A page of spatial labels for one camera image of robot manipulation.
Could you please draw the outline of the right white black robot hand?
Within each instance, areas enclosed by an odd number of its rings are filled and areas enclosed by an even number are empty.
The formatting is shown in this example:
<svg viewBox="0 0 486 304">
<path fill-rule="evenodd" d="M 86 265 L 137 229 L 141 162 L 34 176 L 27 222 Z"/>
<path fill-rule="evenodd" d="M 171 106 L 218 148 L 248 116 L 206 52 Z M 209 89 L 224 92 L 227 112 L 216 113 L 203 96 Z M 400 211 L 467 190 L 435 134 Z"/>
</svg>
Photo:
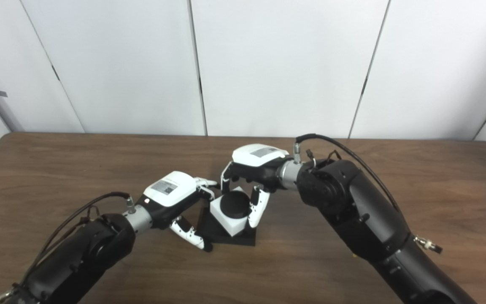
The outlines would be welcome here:
<svg viewBox="0 0 486 304">
<path fill-rule="evenodd" d="M 222 194 L 228 193 L 230 183 L 238 179 L 256 183 L 249 199 L 246 230 L 257 228 L 270 195 L 278 189 L 286 189 L 278 172 L 290 159 L 286 150 L 264 144 L 249 144 L 233 151 L 232 161 L 221 173 L 220 189 Z"/>
</svg>

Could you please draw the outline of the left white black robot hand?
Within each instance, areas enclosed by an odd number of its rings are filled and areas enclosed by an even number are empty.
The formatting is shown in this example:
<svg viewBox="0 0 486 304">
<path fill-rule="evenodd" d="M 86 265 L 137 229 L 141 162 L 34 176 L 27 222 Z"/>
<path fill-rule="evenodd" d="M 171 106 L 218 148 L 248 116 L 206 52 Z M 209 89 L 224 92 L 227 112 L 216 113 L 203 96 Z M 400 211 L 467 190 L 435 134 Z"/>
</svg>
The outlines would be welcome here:
<svg viewBox="0 0 486 304">
<path fill-rule="evenodd" d="M 205 252 L 212 244 L 183 217 L 183 212 L 204 199 L 211 202 L 216 195 L 211 188 L 219 188 L 216 181 L 192 177 L 181 171 L 172 171 L 149 185 L 137 200 L 134 210 L 125 212 L 135 235 L 147 229 L 171 229 L 193 246 Z"/>
</svg>

